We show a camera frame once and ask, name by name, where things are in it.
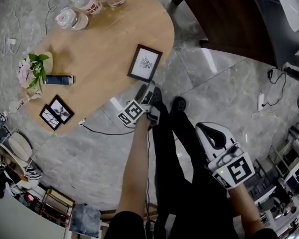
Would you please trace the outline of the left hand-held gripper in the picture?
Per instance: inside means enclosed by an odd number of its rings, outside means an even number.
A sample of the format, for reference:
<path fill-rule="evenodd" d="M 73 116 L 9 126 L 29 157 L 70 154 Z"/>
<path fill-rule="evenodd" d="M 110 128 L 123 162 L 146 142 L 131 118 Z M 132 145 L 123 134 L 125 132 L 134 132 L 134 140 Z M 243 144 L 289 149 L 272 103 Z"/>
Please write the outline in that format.
<path fill-rule="evenodd" d="M 155 87 L 154 81 L 150 81 L 148 85 L 142 84 L 135 99 L 131 100 L 117 113 L 117 117 L 123 125 L 131 126 L 135 124 L 143 114 L 151 121 L 151 125 L 157 125 L 159 123 L 160 111 L 150 105 Z"/>

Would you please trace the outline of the black framed plant picture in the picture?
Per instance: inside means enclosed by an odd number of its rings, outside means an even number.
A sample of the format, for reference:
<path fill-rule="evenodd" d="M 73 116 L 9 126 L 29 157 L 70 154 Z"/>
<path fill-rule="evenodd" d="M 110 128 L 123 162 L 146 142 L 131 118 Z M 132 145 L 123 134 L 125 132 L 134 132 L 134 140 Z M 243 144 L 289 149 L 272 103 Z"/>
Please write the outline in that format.
<path fill-rule="evenodd" d="M 161 56 L 162 52 L 138 44 L 127 76 L 146 83 L 151 82 Z"/>

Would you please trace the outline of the person's right forearm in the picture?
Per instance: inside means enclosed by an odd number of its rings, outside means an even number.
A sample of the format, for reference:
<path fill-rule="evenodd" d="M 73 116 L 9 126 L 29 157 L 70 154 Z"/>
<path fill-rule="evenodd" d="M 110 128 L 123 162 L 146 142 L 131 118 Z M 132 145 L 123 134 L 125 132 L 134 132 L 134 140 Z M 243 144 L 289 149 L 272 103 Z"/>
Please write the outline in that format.
<path fill-rule="evenodd" d="M 228 192 L 234 211 L 238 216 L 241 216 L 245 238 L 251 239 L 256 232 L 264 228 L 260 220 L 258 208 L 244 184 L 240 184 Z"/>

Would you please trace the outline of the wooden coffee table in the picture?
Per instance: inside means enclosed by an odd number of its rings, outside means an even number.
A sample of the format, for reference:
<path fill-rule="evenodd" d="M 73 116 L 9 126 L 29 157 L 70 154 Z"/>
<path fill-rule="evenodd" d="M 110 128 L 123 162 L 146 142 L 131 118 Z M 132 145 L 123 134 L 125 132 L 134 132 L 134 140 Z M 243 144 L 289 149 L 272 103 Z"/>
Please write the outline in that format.
<path fill-rule="evenodd" d="M 105 7 L 80 31 L 53 27 L 34 52 L 51 52 L 53 73 L 72 75 L 75 82 L 71 86 L 43 85 L 41 97 L 26 104 L 28 115 L 50 131 L 40 112 L 59 96 L 74 116 L 56 133 L 70 132 L 134 83 L 127 73 L 139 44 L 162 52 L 160 64 L 172 51 L 174 26 L 159 0 L 126 0 L 116 8 Z"/>

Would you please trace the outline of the person's black shoe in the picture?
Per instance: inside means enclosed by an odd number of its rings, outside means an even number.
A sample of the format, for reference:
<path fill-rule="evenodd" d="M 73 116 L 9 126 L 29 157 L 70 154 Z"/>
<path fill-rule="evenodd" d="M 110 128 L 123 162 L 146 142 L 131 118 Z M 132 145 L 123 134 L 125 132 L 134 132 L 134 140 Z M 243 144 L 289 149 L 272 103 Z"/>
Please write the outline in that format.
<path fill-rule="evenodd" d="M 185 98 L 181 96 L 177 96 L 173 99 L 172 105 L 171 105 L 171 110 L 170 113 L 175 113 L 175 112 L 185 112 L 187 107 L 187 102 Z"/>
<path fill-rule="evenodd" d="M 155 87 L 152 96 L 152 103 L 160 103 L 162 102 L 162 93 L 159 87 Z"/>

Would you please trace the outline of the person's right black shoe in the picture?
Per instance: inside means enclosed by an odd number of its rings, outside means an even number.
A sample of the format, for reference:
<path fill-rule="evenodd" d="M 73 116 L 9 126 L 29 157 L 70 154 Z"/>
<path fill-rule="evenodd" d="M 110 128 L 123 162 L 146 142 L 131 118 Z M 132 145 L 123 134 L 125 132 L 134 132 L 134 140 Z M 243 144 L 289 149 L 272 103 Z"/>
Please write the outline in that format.
<path fill-rule="evenodd" d="M 175 113 L 175 112 L 185 112 L 187 107 L 187 102 L 185 98 L 181 96 L 177 96 L 173 99 L 172 105 L 171 105 L 171 110 L 170 113 Z"/>

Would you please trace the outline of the person's black trousers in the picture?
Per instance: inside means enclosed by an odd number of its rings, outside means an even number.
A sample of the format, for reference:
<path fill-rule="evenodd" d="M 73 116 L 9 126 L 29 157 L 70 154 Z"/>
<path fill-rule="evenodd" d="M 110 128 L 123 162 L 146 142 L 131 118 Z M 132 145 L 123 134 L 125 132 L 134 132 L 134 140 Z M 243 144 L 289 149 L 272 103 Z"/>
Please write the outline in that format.
<path fill-rule="evenodd" d="M 170 113 L 163 102 L 152 128 L 158 217 L 154 239 L 239 239 L 225 190 L 204 168 L 205 154 L 186 113 Z M 133 214 L 115 214 L 104 239 L 146 239 L 144 223 Z M 251 239 L 278 239 L 263 228 Z"/>

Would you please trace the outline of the pale green vase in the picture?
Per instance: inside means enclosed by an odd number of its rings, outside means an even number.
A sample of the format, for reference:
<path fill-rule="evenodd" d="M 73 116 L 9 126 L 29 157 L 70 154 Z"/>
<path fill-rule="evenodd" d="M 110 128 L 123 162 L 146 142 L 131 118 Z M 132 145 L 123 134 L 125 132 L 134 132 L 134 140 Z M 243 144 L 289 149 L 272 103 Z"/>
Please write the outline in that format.
<path fill-rule="evenodd" d="M 43 54 L 48 56 L 48 59 L 43 60 L 44 71 L 45 71 L 46 75 L 51 75 L 52 70 L 53 70 L 53 55 L 49 51 L 46 51 Z"/>

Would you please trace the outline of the red label water bottle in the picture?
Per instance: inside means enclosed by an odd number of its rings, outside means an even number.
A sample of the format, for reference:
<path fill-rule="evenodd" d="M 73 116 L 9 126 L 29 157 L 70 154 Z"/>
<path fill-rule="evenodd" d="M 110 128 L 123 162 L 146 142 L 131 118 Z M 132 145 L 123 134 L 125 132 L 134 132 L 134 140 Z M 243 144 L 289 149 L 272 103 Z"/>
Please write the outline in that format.
<path fill-rule="evenodd" d="M 71 0 L 74 6 L 86 13 L 95 15 L 101 12 L 102 4 L 98 0 Z"/>

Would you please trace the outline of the dark wooden vanity cabinet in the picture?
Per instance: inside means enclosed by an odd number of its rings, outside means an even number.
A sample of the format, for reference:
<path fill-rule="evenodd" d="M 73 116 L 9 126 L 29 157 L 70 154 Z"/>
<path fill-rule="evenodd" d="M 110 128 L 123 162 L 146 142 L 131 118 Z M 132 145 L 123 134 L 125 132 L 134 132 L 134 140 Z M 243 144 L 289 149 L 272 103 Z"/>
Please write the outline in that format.
<path fill-rule="evenodd" d="M 185 2 L 201 25 L 202 48 L 227 52 L 280 68 L 299 51 L 279 0 L 172 0 Z"/>

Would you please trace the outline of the pink artificial flower bouquet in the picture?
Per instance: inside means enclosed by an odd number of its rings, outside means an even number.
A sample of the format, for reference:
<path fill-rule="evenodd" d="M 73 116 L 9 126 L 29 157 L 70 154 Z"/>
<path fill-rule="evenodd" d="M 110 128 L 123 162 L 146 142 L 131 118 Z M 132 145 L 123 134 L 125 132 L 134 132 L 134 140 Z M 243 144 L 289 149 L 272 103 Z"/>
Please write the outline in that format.
<path fill-rule="evenodd" d="M 29 53 L 19 62 L 17 78 L 22 88 L 35 94 L 41 94 L 42 85 L 46 81 L 46 67 L 44 62 L 50 59 L 46 54 Z"/>

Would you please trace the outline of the small clear lying bottle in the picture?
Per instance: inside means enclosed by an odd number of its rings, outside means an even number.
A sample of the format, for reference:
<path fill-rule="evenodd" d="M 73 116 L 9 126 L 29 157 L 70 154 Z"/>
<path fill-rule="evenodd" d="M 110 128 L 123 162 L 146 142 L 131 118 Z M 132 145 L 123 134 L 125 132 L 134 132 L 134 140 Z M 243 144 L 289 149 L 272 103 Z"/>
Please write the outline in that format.
<path fill-rule="evenodd" d="M 19 111 L 24 105 L 26 105 L 30 101 L 30 95 L 25 94 L 22 98 L 13 100 L 8 106 L 8 113 L 16 113 Z"/>

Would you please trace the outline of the wooden shelf rack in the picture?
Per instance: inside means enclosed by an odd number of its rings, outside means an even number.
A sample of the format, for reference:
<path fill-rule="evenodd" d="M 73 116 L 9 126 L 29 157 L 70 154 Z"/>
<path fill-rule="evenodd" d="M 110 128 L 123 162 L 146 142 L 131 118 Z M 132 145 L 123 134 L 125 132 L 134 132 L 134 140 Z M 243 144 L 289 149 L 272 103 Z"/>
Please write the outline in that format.
<path fill-rule="evenodd" d="M 38 214 L 61 226 L 68 227 L 75 201 L 53 187 L 49 187 L 42 199 Z"/>

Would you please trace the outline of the small frame with leaf picture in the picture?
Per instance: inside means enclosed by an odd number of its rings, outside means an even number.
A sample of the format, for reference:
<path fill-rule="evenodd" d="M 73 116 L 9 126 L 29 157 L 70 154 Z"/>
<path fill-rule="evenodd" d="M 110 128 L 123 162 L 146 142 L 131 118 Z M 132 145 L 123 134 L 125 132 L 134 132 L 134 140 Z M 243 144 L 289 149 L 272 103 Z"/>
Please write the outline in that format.
<path fill-rule="evenodd" d="M 65 104 L 65 102 L 56 95 L 50 102 L 49 107 L 59 116 L 63 124 L 68 123 L 68 121 L 74 116 L 74 112 Z"/>

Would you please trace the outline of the black framed branch picture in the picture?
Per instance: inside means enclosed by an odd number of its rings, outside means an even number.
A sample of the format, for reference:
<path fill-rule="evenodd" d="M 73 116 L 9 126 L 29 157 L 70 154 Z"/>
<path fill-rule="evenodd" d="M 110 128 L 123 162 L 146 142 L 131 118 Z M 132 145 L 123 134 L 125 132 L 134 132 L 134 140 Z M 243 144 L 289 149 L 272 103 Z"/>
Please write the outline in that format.
<path fill-rule="evenodd" d="M 40 112 L 39 116 L 44 120 L 44 122 L 53 131 L 56 131 L 61 125 L 61 120 L 60 120 L 59 116 L 48 105 L 45 105 L 43 107 L 43 109 Z"/>

